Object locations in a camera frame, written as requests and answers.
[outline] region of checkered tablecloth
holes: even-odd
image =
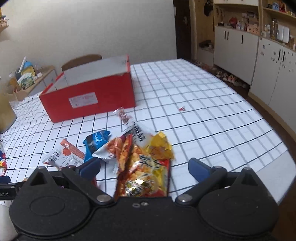
[[[188,172],[188,160],[198,158],[210,166],[255,172],[287,150],[262,116],[221,80],[184,60],[131,66],[136,107],[129,115],[155,131],[163,131],[173,145],[170,196],[182,194],[197,182]],[[16,122],[1,134],[11,182],[30,176],[42,159],[67,138],[85,152],[83,140],[107,129],[119,136],[125,126],[113,112],[52,123],[38,95],[15,107]],[[114,162],[102,163],[97,182],[113,195]]]

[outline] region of sticker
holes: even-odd
[[[69,98],[69,101],[72,105],[72,108],[78,108],[98,103],[96,94],[94,92]]]

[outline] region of doorway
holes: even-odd
[[[191,60],[191,19],[189,0],[173,0],[177,58]]]

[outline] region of wooden chair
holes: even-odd
[[[62,71],[64,72],[67,69],[70,68],[74,68],[76,66],[82,65],[82,64],[87,64],[93,61],[97,61],[102,59],[102,56],[99,54],[88,54],[88,55],[84,55],[75,59],[72,59],[70,61],[68,61],[67,63],[65,63],[62,66]]]

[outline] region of open box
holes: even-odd
[[[39,98],[53,123],[134,107],[129,58],[107,58],[68,69]]]

